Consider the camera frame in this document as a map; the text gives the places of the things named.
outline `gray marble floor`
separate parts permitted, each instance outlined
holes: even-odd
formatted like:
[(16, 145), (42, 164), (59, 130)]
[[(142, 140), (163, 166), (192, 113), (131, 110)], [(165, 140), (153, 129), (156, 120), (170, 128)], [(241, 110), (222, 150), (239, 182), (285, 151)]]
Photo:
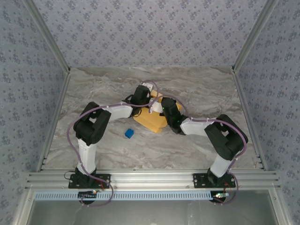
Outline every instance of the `gray marble floor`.
[[(134, 93), (140, 80), (157, 81), (164, 93), (181, 99), (195, 118), (229, 115), (249, 137), (247, 151), (235, 163), (237, 168), (257, 168), (257, 157), (232, 75), (210, 67), (85, 68), (71, 69), (53, 142), (44, 168), (76, 167), (76, 154), (68, 144), (66, 130), (84, 107), (118, 103)], [(125, 131), (135, 131), (131, 139)], [(78, 146), (75, 134), (71, 140)], [(97, 144), (97, 168), (207, 169), (216, 157), (207, 137), (176, 135), (169, 127), (155, 134), (132, 118), (110, 122)]]

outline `patterned wallpaper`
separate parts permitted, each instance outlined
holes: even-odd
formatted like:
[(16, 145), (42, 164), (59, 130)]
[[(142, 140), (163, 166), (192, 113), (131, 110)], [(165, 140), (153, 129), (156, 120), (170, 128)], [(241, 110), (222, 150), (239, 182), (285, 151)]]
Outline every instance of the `patterned wallpaper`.
[(35, 171), (64, 72), (20, 0), (0, 1), (0, 224)]
[(70, 67), (232, 65), (265, 0), (34, 0)]
[(239, 76), (268, 168), (300, 225), (300, 1), (280, 0)]

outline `yellow object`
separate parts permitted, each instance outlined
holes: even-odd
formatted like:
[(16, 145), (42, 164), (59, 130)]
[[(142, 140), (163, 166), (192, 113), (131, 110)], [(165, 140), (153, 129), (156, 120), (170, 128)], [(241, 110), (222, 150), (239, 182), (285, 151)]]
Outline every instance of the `yellow object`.
[[(155, 90), (151, 91), (151, 96), (156, 98), (157, 92)], [(176, 103), (178, 110), (181, 110), (181, 105)], [(152, 113), (148, 112), (148, 108), (142, 108), (142, 112), (139, 116), (133, 118), (136, 122), (142, 124), (144, 127), (152, 130), (154, 133), (159, 134), (165, 126), (167, 126), (167, 120), (164, 116), (160, 116), (159, 112), (153, 111)]]

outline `enclosure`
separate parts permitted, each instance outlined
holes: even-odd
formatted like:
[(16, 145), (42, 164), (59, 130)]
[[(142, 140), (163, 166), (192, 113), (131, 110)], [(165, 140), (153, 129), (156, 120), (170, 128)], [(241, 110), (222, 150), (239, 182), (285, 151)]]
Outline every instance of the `enclosure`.
[[(298, 1), (0, 4), (1, 224), (300, 224)], [(96, 144), (112, 202), (78, 202), (90, 188), (69, 189), (78, 157), (68, 126), (89, 102), (120, 103), (146, 80), (191, 121), (226, 114), (248, 137), (228, 170), (234, 202), (214, 206), (223, 189), (196, 186), (218, 156), (211, 139), (151, 130), (143, 111), (110, 121)], [(73, 129), (70, 141), (79, 149)]]

